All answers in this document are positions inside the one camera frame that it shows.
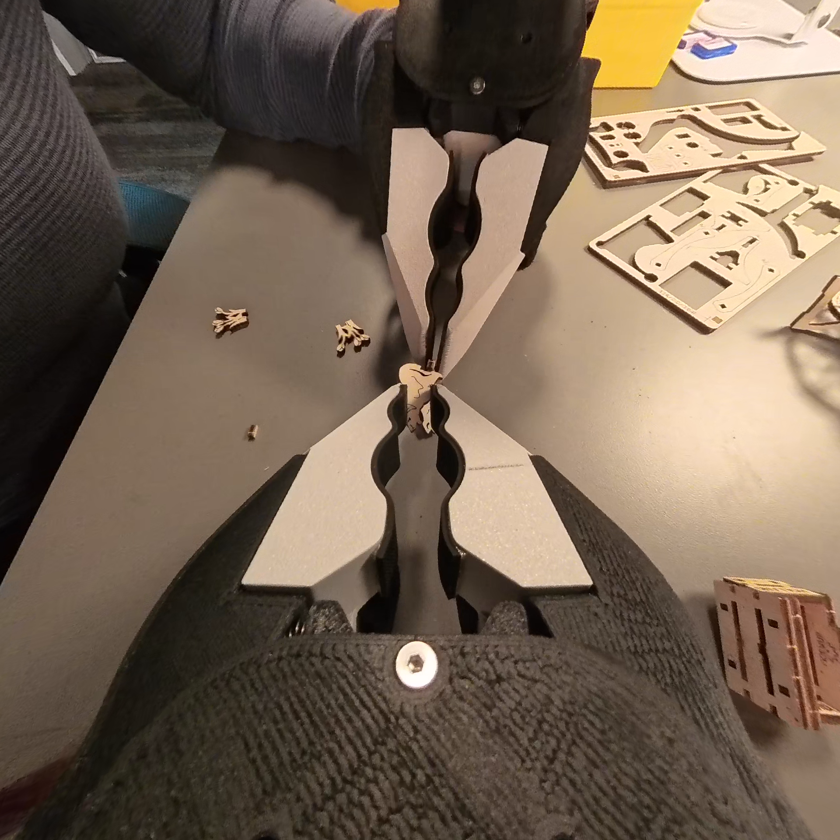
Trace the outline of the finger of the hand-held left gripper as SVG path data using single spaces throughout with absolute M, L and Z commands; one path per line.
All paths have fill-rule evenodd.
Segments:
M 451 174 L 448 152 L 426 128 L 393 130 L 382 241 L 407 346 L 417 363 L 430 354 L 429 285 L 438 271 L 434 221 L 452 186 Z
M 439 370 L 460 362 L 519 270 L 546 157 L 546 144 L 516 138 L 476 165 L 477 237 L 458 268 L 460 294 L 442 337 Z

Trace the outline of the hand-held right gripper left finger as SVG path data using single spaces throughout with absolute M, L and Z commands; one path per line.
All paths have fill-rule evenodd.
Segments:
M 403 389 L 393 385 L 304 456 L 241 580 L 251 591 L 339 603 L 357 627 L 381 592 L 376 561 L 393 532 L 383 447 L 398 443 Z

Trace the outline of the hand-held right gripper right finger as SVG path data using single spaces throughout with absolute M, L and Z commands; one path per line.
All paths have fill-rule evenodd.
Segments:
M 590 592 L 593 580 L 531 453 L 443 385 L 434 387 L 438 568 L 477 621 L 503 602 Z

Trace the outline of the wooden chicken cutout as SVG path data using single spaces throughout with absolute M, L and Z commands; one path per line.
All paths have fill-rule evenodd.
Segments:
M 433 434 L 433 388 L 442 380 L 440 373 L 428 371 L 420 364 L 406 363 L 398 372 L 399 381 L 406 389 L 406 427 L 418 438 Z

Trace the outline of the person's left forearm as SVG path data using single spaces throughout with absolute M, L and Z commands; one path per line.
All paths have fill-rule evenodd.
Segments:
M 123 56 L 226 130 L 358 150 L 396 12 L 327 1 L 129 2 Z

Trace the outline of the wooden parts sheet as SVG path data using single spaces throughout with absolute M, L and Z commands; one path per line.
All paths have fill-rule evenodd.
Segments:
M 768 164 L 711 171 L 588 246 L 704 333 L 838 242 L 839 192 Z
M 585 158 L 604 187 L 809 161 L 819 140 L 760 102 L 739 98 L 593 118 Z

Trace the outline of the wooden cart model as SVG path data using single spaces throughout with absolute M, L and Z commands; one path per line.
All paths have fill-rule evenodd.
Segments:
M 819 296 L 790 324 L 790 340 L 814 341 L 819 350 L 838 356 L 839 352 L 839 275 L 825 284 Z

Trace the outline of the yellow plastic bin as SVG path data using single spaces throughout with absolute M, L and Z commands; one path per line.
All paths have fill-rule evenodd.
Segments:
M 594 89 L 651 89 L 665 73 L 700 1 L 601 1 L 583 56 L 601 67 Z

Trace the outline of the teal chair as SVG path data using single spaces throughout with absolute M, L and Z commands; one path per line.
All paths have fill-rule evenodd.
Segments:
M 129 245 L 165 253 L 190 203 L 150 185 L 119 180 Z

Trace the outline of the person's torso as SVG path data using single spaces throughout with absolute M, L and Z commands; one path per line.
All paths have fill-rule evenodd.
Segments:
M 40 2 L 2 2 L 2 577 L 130 323 L 127 239 Z

